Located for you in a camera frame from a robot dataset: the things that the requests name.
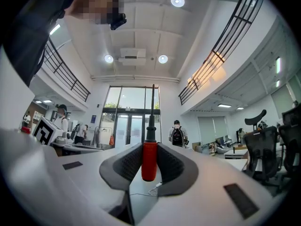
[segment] white box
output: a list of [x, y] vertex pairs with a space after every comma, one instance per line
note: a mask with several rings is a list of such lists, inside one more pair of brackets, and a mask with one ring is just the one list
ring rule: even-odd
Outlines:
[[33, 136], [37, 138], [43, 145], [50, 145], [57, 137], [63, 135], [63, 130], [54, 125], [45, 117], [41, 117], [34, 129]]

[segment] black metal railing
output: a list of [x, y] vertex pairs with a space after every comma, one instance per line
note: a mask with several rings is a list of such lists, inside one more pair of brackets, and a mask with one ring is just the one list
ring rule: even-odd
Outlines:
[[179, 94], [181, 104], [187, 102], [226, 61], [242, 40], [257, 16], [263, 0], [238, 0], [238, 3], [209, 56], [192, 75]]
[[68, 68], [50, 38], [45, 46], [44, 63], [59, 78], [59, 80], [64, 83], [65, 86], [67, 86], [83, 101], [87, 101], [90, 92], [81, 82], [79, 82]]

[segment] light fixture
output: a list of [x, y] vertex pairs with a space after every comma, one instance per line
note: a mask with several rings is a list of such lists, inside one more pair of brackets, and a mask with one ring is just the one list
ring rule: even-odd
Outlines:
[[225, 107], [225, 108], [230, 108], [230, 105], [224, 105], [224, 104], [219, 104], [218, 107]]
[[57, 26], [55, 26], [55, 28], [53, 30], [51, 30], [50, 35], [53, 34], [56, 30], [58, 30], [61, 26], [58, 24]]
[[168, 61], [168, 57], [166, 55], [160, 55], [158, 60], [161, 64], [165, 64]]
[[281, 70], [281, 60], [280, 57], [276, 59], [276, 73], [279, 73]]
[[183, 7], [185, 4], [185, 0], [170, 0], [172, 5], [174, 5], [177, 8]]
[[104, 57], [104, 60], [105, 60], [107, 63], [109, 63], [109, 64], [111, 64], [111, 63], [114, 61], [114, 59], [113, 59], [113, 57], [112, 57], [111, 55], [106, 55], [106, 56]]

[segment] door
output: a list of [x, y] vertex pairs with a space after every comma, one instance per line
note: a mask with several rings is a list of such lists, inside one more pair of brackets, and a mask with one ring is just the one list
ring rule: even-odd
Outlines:
[[142, 142], [143, 115], [118, 113], [115, 128], [115, 147]]

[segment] white shirt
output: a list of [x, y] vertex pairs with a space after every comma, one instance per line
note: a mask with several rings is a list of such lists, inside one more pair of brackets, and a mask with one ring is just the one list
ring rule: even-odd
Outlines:
[[79, 132], [77, 133], [77, 136], [84, 138], [85, 137], [85, 133], [84, 133], [85, 131], [87, 131], [86, 126], [85, 125], [80, 125], [79, 126]]
[[24, 122], [28, 124], [30, 122], [30, 119], [30, 115], [27, 115], [24, 117]]
[[53, 122], [58, 128], [62, 129], [65, 132], [68, 132], [68, 120], [66, 117], [56, 117], [55, 121]]

